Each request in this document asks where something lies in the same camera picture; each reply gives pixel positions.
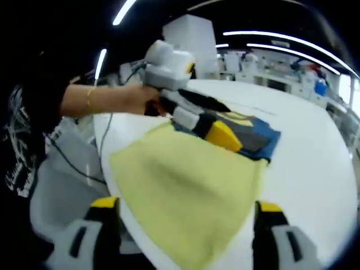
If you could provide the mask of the person's left hand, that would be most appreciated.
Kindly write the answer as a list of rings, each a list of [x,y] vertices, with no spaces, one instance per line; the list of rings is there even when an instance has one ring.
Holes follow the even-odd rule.
[[[129,84],[123,86],[121,90],[122,112],[148,116],[164,114],[157,89],[142,84]]]

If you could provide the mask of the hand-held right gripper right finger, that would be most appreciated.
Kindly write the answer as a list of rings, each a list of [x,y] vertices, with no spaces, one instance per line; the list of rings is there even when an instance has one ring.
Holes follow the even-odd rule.
[[[321,269],[317,248],[275,203],[255,202],[253,268]]]

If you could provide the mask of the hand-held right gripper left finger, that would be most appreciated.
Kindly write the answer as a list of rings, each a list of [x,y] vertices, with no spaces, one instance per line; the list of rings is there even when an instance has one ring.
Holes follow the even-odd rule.
[[[119,206],[118,197],[91,203],[84,218],[55,236],[47,269],[111,269],[120,254]]]

